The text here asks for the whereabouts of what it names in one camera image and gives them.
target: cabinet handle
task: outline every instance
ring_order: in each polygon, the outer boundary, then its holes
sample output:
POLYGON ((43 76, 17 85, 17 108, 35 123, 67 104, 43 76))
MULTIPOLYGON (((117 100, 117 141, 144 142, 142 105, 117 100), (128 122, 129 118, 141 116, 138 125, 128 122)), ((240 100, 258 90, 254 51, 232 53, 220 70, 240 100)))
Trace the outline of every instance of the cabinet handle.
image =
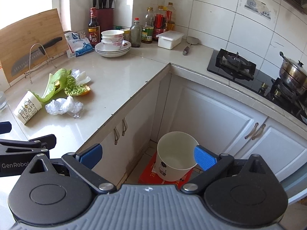
POLYGON ((251 132, 247 136, 244 137, 244 139, 248 139, 250 136, 252 136, 256 132, 258 125, 259 125, 258 122, 255 123, 254 128, 251 130, 251 132))
POLYGON ((256 138, 260 137, 260 136, 262 135, 262 133, 263 133, 265 127, 266 127, 266 125, 263 124, 263 125, 260 127, 259 133, 258 133, 257 135, 255 135, 255 136, 253 136, 251 139, 252 139, 252 140, 255 140, 256 138))
POLYGON ((119 134, 118 130, 117 130, 116 127, 115 127, 115 128, 114 128, 114 138, 115 138, 114 144, 115 144, 115 145, 117 144, 119 137, 120 137, 120 134, 119 134))
POLYGON ((127 129, 128 129, 128 124, 127 124, 127 122, 126 122, 126 119, 124 118, 124 119, 122 120, 122 136, 125 135, 127 129))

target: lettuce leaf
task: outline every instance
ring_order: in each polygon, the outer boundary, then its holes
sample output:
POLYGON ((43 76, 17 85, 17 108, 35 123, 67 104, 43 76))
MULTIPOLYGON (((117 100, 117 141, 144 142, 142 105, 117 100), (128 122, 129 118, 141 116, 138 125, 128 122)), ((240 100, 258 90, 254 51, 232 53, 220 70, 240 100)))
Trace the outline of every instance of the lettuce leaf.
POLYGON ((55 94, 57 94, 60 90, 64 89, 66 86, 68 72, 65 68, 59 69, 54 75, 49 73, 48 83, 42 97, 32 92, 34 96, 39 100, 39 102, 44 103, 50 100, 55 94), (57 88, 54 83, 59 81, 59 88, 57 88))

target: pot lid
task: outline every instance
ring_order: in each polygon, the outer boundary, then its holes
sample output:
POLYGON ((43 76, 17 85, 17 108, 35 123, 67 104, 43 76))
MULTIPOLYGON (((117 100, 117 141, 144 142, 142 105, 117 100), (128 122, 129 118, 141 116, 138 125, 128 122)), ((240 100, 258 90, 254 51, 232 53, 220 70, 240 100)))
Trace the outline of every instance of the pot lid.
POLYGON ((301 73, 303 73, 305 76, 307 76, 307 71, 303 68, 303 63, 298 61, 298 63, 290 58, 287 58, 284 56, 283 52, 279 53, 280 56, 286 60, 287 62, 289 62, 291 65, 293 65, 297 70, 299 70, 301 73))

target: stacked plates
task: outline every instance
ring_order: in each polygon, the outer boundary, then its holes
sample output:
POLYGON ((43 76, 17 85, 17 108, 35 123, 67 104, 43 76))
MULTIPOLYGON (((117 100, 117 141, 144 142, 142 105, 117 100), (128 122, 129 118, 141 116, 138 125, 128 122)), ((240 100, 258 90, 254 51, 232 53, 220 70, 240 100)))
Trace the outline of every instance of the stacked plates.
POLYGON ((122 46, 120 47, 119 50, 105 50, 103 43, 100 42, 95 46, 95 51, 96 53, 98 53, 99 55, 103 57, 113 58, 113 57, 119 57, 119 56, 122 56, 128 53, 130 48, 131 48, 131 43, 129 41, 123 40, 122 46))

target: floor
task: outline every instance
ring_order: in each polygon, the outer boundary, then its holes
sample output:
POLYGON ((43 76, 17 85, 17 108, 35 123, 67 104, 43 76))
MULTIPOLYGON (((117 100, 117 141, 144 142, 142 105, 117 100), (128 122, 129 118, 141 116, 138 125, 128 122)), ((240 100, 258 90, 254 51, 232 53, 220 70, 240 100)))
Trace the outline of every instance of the floor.
MULTIPOLYGON (((141 160, 135 167, 135 169, 132 171, 130 176, 127 178, 125 183, 130 184, 136 184, 138 183, 139 177, 142 174, 143 170, 145 169, 146 165, 150 161, 151 157, 156 152, 157 147, 156 145, 152 144, 144 153, 141 160)), ((194 177, 198 176, 199 173, 202 173, 203 171, 201 168, 197 165, 196 168, 194 168, 192 175, 190 177, 190 180, 194 177)), ((294 203, 290 205, 285 214, 283 219, 280 221, 280 224, 286 229, 286 230, 304 230, 307 229, 307 206, 304 206, 299 203, 294 203)))

